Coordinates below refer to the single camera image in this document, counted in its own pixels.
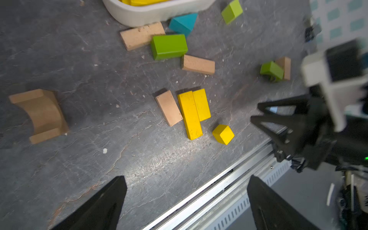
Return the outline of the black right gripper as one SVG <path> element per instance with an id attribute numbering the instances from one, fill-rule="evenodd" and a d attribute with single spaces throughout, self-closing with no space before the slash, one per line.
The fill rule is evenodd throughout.
<path id="1" fill-rule="evenodd" d="M 261 116 L 252 116 L 253 125 L 267 134 L 280 163 L 291 162 L 297 172 L 317 170 L 326 160 L 335 140 L 330 113 L 324 99 L 309 94 L 259 103 Z"/>

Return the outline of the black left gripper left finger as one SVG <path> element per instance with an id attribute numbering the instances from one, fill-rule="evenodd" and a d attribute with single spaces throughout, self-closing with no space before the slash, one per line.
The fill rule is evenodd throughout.
<path id="1" fill-rule="evenodd" d="M 116 176 L 54 230 L 115 230 L 127 193 L 124 176 Z"/>

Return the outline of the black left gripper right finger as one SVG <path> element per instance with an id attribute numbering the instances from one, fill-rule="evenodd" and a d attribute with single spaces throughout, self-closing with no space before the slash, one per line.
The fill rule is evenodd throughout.
<path id="1" fill-rule="evenodd" d="M 318 229 L 259 177 L 250 177 L 247 193 L 258 230 Z"/>

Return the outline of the green slanted block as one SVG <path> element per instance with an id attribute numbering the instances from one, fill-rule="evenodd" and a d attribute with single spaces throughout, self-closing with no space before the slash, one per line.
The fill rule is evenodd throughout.
<path id="1" fill-rule="evenodd" d="M 268 76 L 271 81 L 283 81 L 284 70 L 275 62 L 270 61 L 261 65 L 260 74 Z"/>

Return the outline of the small yellow cube pile bottom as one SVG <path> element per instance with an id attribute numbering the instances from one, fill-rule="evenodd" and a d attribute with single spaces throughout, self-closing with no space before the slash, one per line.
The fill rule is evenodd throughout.
<path id="1" fill-rule="evenodd" d="M 216 141 L 228 145 L 232 139 L 235 137 L 231 128 L 227 125 L 218 125 L 213 131 L 212 135 L 215 137 Z"/>

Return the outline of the short yellow block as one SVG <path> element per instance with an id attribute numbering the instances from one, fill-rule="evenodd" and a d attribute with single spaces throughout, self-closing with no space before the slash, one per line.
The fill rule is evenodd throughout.
<path id="1" fill-rule="evenodd" d="M 204 121 L 211 118 L 209 103 L 205 89 L 193 91 L 195 105 L 199 117 L 199 121 Z"/>

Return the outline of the tan wooden block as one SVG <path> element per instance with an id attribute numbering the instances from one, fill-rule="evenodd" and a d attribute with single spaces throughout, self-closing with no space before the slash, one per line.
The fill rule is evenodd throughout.
<path id="1" fill-rule="evenodd" d="M 182 114 L 170 90 L 156 96 L 155 99 L 169 126 L 174 126 L 183 120 Z"/>

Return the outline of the white oval plastic tub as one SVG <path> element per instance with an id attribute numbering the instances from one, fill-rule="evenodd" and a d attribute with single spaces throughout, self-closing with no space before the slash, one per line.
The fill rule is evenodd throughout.
<path id="1" fill-rule="evenodd" d="M 117 0 L 103 0 L 113 18 L 122 25 L 132 28 L 197 13 L 208 9 L 214 2 L 215 0 L 177 0 L 136 7 Z"/>

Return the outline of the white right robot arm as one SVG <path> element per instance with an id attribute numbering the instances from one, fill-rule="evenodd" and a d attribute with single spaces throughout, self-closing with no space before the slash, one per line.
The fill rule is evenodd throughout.
<path id="1" fill-rule="evenodd" d="M 368 57 L 357 40 L 306 56 L 301 64 L 309 92 L 259 103 L 251 123 L 274 143 L 279 162 L 317 170 L 368 171 Z"/>

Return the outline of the brown small block left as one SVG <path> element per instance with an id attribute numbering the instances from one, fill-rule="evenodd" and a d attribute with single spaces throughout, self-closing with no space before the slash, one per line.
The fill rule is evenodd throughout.
<path id="1" fill-rule="evenodd" d="M 64 135 L 69 127 L 53 91 L 36 89 L 9 96 L 11 103 L 26 111 L 33 126 L 30 142 L 38 144 Z"/>

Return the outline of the tan slanted block centre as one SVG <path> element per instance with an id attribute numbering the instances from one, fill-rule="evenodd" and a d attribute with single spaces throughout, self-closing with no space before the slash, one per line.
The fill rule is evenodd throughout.
<path id="1" fill-rule="evenodd" d="M 182 56 L 182 70 L 213 75 L 216 63 L 212 60 L 194 57 L 190 55 Z"/>

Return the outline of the small green cube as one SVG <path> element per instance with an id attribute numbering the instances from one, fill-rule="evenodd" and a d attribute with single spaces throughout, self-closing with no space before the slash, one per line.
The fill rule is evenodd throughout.
<path id="1" fill-rule="evenodd" d="M 225 23 L 229 25 L 242 13 L 243 13 L 243 9 L 241 7 L 239 0 L 233 0 L 221 12 L 221 16 L 223 17 Z"/>

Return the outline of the teal triangular block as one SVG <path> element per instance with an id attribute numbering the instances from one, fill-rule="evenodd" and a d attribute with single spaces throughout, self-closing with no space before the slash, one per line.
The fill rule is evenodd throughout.
<path id="1" fill-rule="evenodd" d="M 169 29 L 177 34 L 184 34 L 185 37 L 188 37 L 195 26 L 197 17 L 198 13 L 174 17 L 169 23 Z"/>

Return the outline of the green rectangular block centre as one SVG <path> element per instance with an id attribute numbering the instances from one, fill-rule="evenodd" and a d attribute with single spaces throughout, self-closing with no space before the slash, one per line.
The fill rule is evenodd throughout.
<path id="1" fill-rule="evenodd" d="M 184 34 L 157 35 L 150 45 L 154 60 L 182 57 L 188 52 Z"/>

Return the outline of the tan long block near tub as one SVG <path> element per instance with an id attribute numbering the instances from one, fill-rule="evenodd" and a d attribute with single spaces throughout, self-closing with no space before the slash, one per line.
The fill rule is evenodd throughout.
<path id="1" fill-rule="evenodd" d="M 166 35 L 161 22 L 120 32 L 120 36 L 127 51 L 132 51 L 148 45 L 156 35 Z"/>

